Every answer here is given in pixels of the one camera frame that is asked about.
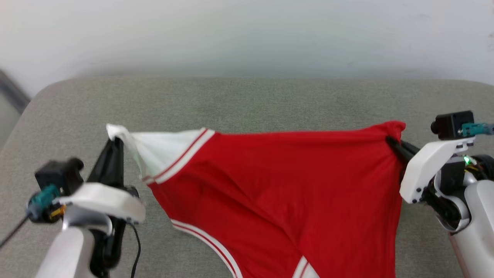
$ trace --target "gray fabric surface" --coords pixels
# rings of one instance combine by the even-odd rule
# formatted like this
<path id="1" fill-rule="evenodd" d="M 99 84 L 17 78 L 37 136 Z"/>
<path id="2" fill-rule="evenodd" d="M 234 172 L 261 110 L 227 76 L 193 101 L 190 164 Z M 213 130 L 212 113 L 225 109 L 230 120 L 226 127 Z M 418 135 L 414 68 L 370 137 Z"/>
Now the gray fabric surface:
<path id="1" fill-rule="evenodd" d="M 80 157 L 87 176 L 107 139 L 106 123 L 130 131 L 204 126 L 222 132 L 265 132 L 356 129 L 402 120 L 408 125 L 404 138 L 423 145 L 436 140 L 429 125 L 437 114 L 473 109 L 477 120 L 492 121 L 492 107 L 494 87 L 465 81 L 152 77 L 63 81 L 44 89 L 29 104 L 0 153 L 0 235 L 23 215 L 27 199 L 38 188 L 34 172 L 46 161 Z M 471 153 L 494 155 L 492 145 L 492 138 L 480 137 Z M 139 181 L 130 156 L 125 159 L 125 180 L 139 189 L 147 205 L 146 222 L 138 227 L 143 252 L 136 277 L 231 276 L 209 247 L 171 227 Z M 32 277 L 58 231 L 60 223 L 28 223 L 0 250 L 0 276 Z M 129 276 L 136 249 L 127 229 L 114 277 Z M 402 207 L 396 272 L 399 278 L 461 277 L 447 233 L 427 207 Z"/>

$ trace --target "striped trim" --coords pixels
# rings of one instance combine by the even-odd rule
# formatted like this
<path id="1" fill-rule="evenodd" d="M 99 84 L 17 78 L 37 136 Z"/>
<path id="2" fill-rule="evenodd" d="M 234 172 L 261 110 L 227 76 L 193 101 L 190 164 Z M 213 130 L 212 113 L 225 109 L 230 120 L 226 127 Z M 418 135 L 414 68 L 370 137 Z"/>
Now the striped trim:
<path id="1" fill-rule="evenodd" d="M 319 278 L 312 266 L 304 256 L 300 258 L 292 278 Z"/>
<path id="2" fill-rule="evenodd" d="M 209 247 L 211 247 L 223 260 L 226 267 L 228 267 L 228 269 L 233 275 L 233 278 L 243 278 L 242 273 L 240 272 L 240 268 L 235 262 L 235 259 L 232 257 L 230 252 L 228 252 L 225 246 L 223 246 L 223 244 L 221 244 L 218 240 L 216 240 L 214 237 L 210 236 L 205 231 L 199 229 L 196 226 L 183 223 L 174 219 L 171 219 L 171 223 L 173 224 L 173 227 L 175 229 L 193 235 L 198 239 L 200 239 L 201 241 L 203 241 Z"/>
<path id="3" fill-rule="evenodd" d="M 214 135 L 214 130 L 205 129 L 197 138 L 194 140 L 189 148 L 184 151 L 184 153 L 170 166 L 164 169 L 161 173 L 151 177 L 143 178 L 145 183 L 152 184 L 154 182 L 162 184 L 173 177 L 178 171 L 194 157 L 194 155 L 201 149 L 201 147 Z"/>

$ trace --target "garment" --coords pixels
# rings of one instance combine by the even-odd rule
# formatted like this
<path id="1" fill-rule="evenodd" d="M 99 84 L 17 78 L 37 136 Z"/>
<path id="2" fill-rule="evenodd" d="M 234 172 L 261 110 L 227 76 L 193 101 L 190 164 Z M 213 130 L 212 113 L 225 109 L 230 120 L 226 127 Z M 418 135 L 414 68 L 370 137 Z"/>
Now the garment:
<path id="1" fill-rule="evenodd" d="M 215 249 L 234 277 L 392 278 L 402 165 L 385 138 L 404 128 L 108 131 L 174 227 Z"/>

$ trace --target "red stripe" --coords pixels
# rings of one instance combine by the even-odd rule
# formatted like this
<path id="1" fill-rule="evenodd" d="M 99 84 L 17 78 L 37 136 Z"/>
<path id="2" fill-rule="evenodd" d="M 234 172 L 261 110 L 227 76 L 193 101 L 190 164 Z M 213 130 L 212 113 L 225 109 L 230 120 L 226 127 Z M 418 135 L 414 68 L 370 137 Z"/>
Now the red stripe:
<path id="1" fill-rule="evenodd" d="M 305 270 L 307 269 L 307 266 L 308 266 L 308 265 L 309 265 L 309 262 L 306 262 L 306 263 L 305 263 L 304 268 L 302 269 L 302 273 L 300 274 L 300 278 L 303 278 L 303 276 L 304 276 L 304 272 L 305 272 Z"/>
<path id="2" fill-rule="evenodd" d="M 168 172 L 168 170 L 170 170 L 173 166 L 175 166 L 175 164 L 177 164 L 181 159 L 182 157 L 184 157 L 184 155 L 190 150 L 190 148 L 197 142 L 197 140 L 199 140 L 205 133 L 207 132 L 207 129 L 205 129 L 203 131 L 203 133 L 201 133 L 201 135 L 199 135 L 199 137 L 197 137 L 194 142 L 192 142 L 192 144 L 190 144 L 190 146 L 184 151 L 184 153 L 182 153 L 182 155 L 177 159 L 175 160 L 175 162 L 173 162 L 173 164 L 171 164 L 170 166 L 168 166 L 166 169 L 164 169 L 161 173 L 157 174 L 154 179 L 157 179 L 159 177 L 161 177 L 162 175 L 166 174 Z M 146 176 L 146 177 L 143 177 L 142 178 L 142 181 L 146 181 L 148 178 L 150 178 L 149 176 Z"/>
<path id="3" fill-rule="evenodd" d="M 205 236 L 203 236 L 202 234 L 190 229 L 190 228 L 187 228 L 187 227 L 184 227 L 184 226 L 181 226 L 181 225 L 178 225 L 178 224 L 173 224 L 174 226 L 177 226 L 177 227 L 180 227 L 182 229 L 185 229 L 185 230 L 188 230 L 190 232 L 193 232 L 194 234 L 198 235 L 199 237 L 207 240 L 209 243 L 211 243 L 212 246 L 214 246 L 216 248 L 216 250 L 221 254 L 221 256 L 223 256 L 223 258 L 225 259 L 225 261 L 228 262 L 228 265 L 230 266 L 230 269 L 233 271 L 233 273 L 235 274 L 235 277 L 237 277 L 237 273 L 235 272 L 235 269 L 233 268 L 233 265 L 232 263 L 228 260 L 228 258 L 225 256 L 225 254 L 223 252 L 221 252 L 221 250 L 218 248 L 218 246 L 216 246 L 216 244 L 214 244 L 213 242 L 211 242 L 211 240 L 209 240 L 208 238 L 206 238 Z"/>

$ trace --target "white backdrop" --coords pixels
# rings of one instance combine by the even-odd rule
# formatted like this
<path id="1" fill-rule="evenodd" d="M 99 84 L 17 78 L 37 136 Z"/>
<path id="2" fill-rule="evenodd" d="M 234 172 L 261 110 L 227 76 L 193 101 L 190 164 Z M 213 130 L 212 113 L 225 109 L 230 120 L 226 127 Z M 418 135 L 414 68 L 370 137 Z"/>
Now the white backdrop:
<path id="1" fill-rule="evenodd" d="M 494 2 L 0 0 L 0 68 L 29 96 L 99 74 L 494 84 Z"/>

